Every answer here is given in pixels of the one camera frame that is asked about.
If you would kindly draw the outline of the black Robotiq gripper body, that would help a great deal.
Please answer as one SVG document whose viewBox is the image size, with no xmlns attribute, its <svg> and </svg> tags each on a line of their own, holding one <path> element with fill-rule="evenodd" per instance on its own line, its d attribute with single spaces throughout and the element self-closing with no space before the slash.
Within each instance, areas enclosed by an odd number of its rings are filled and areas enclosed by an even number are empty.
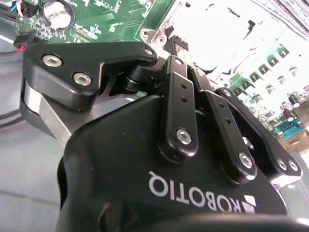
<svg viewBox="0 0 309 232">
<path fill-rule="evenodd" d="M 232 117 L 196 115 L 197 153 L 171 163 L 157 139 L 161 98 L 146 97 L 78 129 L 60 166 L 59 232 L 306 232 L 266 176 L 228 175 L 248 149 Z"/>
</svg>

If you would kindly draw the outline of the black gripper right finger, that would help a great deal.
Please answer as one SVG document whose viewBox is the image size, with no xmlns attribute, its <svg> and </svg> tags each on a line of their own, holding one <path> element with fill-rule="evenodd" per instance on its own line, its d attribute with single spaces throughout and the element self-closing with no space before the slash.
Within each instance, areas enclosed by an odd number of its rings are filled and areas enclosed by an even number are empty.
<svg viewBox="0 0 309 232">
<path fill-rule="evenodd" d="M 302 169 L 286 149 L 230 90 L 213 90 L 189 52 L 183 57 L 202 111 L 198 160 L 186 166 L 185 183 L 288 185 L 299 180 Z"/>
</svg>

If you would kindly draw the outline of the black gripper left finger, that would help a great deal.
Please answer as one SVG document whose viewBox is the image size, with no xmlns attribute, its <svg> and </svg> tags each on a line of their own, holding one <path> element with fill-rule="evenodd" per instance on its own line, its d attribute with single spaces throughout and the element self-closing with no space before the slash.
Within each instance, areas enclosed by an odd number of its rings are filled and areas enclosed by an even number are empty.
<svg viewBox="0 0 309 232">
<path fill-rule="evenodd" d="M 66 145 L 94 119 L 95 104 L 140 93 L 160 96 L 157 143 L 172 162 L 198 150 L 194 85 L 187 65 L 142 42 L 37 43 L 24 53 L 21 100 L 45 128 Z"/>
</svg>

